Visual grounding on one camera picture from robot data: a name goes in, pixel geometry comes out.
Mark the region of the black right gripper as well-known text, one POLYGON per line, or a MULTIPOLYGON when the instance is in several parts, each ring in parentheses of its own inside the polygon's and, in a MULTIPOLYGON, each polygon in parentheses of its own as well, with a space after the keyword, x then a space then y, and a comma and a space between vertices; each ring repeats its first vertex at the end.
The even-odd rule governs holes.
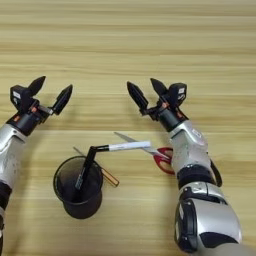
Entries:
MULTIPOLYGON (((154 78, 151 78, 150 81, 159 97, 167 95, 168 90, 161 81, 154 78)), ((158 101, 155 107, 147 108, 148 101, 137 85, 127 82, 127 89, 129 95, 139 107, 141 114, 143 116, 149 115, 153 121, 160 122, 167 132, 188 120, 178 108, 172 108, 167 102, 158 101)))

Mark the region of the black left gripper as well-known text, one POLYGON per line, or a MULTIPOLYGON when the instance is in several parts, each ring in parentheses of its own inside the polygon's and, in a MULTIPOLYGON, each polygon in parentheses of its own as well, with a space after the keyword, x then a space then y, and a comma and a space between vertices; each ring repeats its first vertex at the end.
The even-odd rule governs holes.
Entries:
MULTIPOLYGON (((35 96, 42 88, 46 77, 41 76, 32 81, 28 86, 31 96, 35 96)), ((19 110, 7 123, 13 128, 21 132, 25 136, 29 136, 34 129, 44 123, 53 113, 59 115, 67 105, 72 95, 73 85, 67 86, 58 95, 52 108, 42 106, 38 100, 35 100, 27 110, 19 110)))

